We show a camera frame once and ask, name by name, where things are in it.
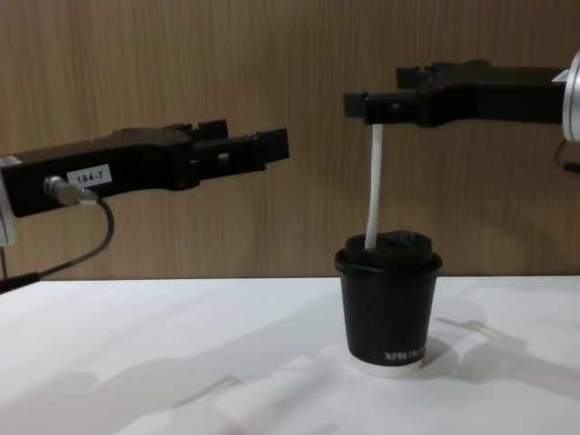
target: wooden wall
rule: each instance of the wooden wall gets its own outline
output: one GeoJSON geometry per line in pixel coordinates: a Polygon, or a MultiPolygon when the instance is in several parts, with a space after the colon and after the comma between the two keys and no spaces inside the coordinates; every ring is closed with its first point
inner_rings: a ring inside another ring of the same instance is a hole
{"type": "MultiPolygon", "coordinates": [[[[177,121],[287,127],[291,159],[266,172],[111,198],[111,247],[59,277],[331,275],[368,194],[369,131],[343,118],[343,92],[432,61],[567,66],[579,17],[576,0],[3,0],[0,152],[177,121]]],[[[380,228],[430,235],[453,275],[577,274],[580,177],[553,164],[560,137],[386,128],[380,228]]],[[[17,229],[11,274],[80,254],[104,222],[71,208],[17,229]]]]}

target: cup base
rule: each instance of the cup base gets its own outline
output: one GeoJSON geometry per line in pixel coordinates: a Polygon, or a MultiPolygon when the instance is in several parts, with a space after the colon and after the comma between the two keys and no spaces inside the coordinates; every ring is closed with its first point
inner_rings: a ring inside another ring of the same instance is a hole
{"type": "Polygon", "coordinates": [[[369,362],[359,360],[357,357],[351,355],[351,362],[355,368],[361,372],[371,374],[372,376],[381,376],[382,378],[402,378],[418,371],[423,364],[423,359],[421,358],[420,360],[407,365],[388,366],[370,364],[369,362]]]}

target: white straw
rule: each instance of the white straw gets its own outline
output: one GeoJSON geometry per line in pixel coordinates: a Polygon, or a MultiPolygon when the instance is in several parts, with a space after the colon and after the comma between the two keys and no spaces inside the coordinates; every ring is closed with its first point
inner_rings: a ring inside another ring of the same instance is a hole
{"type": "Polygon", "coordinates": [[[382,124],[372,126],[371,152],[371,199],[369,203],[369,220],[366,224],[365,249],[377,246],[377,226],[379,222],[379,189],[381,187],[382,165],[382,124]]]}

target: black paper cup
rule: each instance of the black paper cup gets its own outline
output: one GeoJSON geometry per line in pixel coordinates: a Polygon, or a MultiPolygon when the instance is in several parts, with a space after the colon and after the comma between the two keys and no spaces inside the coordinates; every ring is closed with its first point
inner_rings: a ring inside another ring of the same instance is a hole
{"type": "Polygon", "coordinates": [[[335,257],[341,272],[344,321],[353,364],[379,376],[405,376],[421,367],[441,258],[431,240],[410,231],[351,237],[335,257]]]}

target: white tabletop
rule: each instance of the white tabletop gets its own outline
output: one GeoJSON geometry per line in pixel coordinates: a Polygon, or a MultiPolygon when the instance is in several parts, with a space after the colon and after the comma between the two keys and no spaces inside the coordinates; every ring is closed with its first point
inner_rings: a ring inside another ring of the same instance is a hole
{"type": "Polygon", "coordinates": [[[427,365],[357,372],[336,279],[0,297],[0,434],[577,434],[580,277],[441,278],[427,365]]]}

